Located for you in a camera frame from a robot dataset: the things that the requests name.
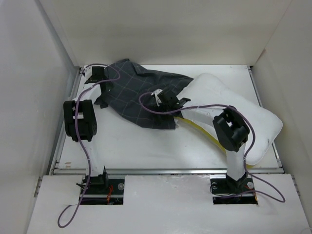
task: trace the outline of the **white table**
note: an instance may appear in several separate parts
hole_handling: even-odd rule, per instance
[[[144,65],[147,69],[197,77],[217,76],[233,91],[258,104],[245,65]],[[81,80],[81,90],[85,80]],[[95,106],[97,135],[94,143],[107,169],[225,169],[225,155],[197,130],[180,124],[176,130],[145,129],[120,117],[113,109]],[[66,137],[58,168],[85,169],[82,149]],[[254,168],[277,168],[273,147]]]
[[[77,204],[80,175],[43,178],[28,234],[299,234],[308,227],[290,175],[261,175],[285,196],[279,203],[257,195],[258,205],[213,205],[209,176],[127,176],[123,205],[80,206],[73,222],[57,219]],[[257,190],[278,194],[254,180]],[[64,214],[71,217],[75,206]]]

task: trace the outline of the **black mounting plate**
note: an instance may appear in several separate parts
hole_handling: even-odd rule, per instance
[[[109,179],[108,187],[105,188],[103,184],[92,184],[92,180],[88,186],[85,195],[108,195],[110,192],[110,187],[113,186],[112,196],[123,195],[123,191],[118,189],[118,184],[125,184],[125,179]]]
[[[246,191],[252,191],[248,187],[248,183],[253,183],[252,178],[245,178],[239,187],[229,186],[229,181],[227,178],[212,178],[210,179],[210,191],[215,196],[213,197],[213,202],[217,204],[258,204],[257,197],[255,193],[246,193],[241,196],[225,198],[227,195],[235,195]]]

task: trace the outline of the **rectangular slot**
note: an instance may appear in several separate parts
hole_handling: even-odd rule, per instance
[[[107,204],[107,199],[105,197],[86,197],[82,199],[81,205],[123,205],[123,197],[112,197],[109,201],[109,204]]]
[[[258,205],[258,201],[254,195],[252,196],[238,196],[233,198],[223,198],[221,196],[213,197],[214,205],[234,205],[234,204],[255,204]]]

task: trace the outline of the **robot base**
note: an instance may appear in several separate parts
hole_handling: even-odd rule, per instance
[[[214,195],[213,202],[215,205],[258,204],[256,194],[252,192],[237,197],[224,197],[254,190],[254,183],[252,178],[243,177],[239,181],[234,181],[227,176],[226,178],[212,178],[210,182],[210,192]]]
[[[125,179],[111,178],[104,180],[101,176],[91,177],[88,189],[83,196],[82,205],[122,205]]]

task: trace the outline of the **robotic arm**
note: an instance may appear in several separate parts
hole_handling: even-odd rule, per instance
[[[66,134],[71,137],[73,141],[77,142],[77,147],[79,148],[80,145],[78,143],[78,138],[75,130],[75,108],[77,98],[84,90],[92,87],[95,83],[106,79],[104,72],[105,67],[93,66],[86,69],[84,76],[87,81],[85,82],[83,89],[77,94],[76,98],[71,101],[65,101],[63,104]],[[104,92],[106,89],[108,89],[109,91],[111,87],[111,82],[95,85],[91,90],[89,90],[82,96],[79,102],[78,130],[80,138],[83,141],[90,156],[91,177],[97,177],[101,174],[104,174],[104,165],[99,164],[98,153],[95,148],[94,141],[92,141],[93,136],[96,135],[98,129],[93,104],[95,103],[97,98],[101,96],[102,92]]]
[[[157,89],[153,92],[156,105],[164,112],[177,110],[191,101],[188,98],[178,100],[171,90]],[[226,193],[239,193],[247,185],[244,168],[245,143],[250,132],[243,118],[235,111],[217,108],[186,109],[179,116],[214,127],[219,143],[225,148],[227,156],[227,173],[223,184],[228,187]]]

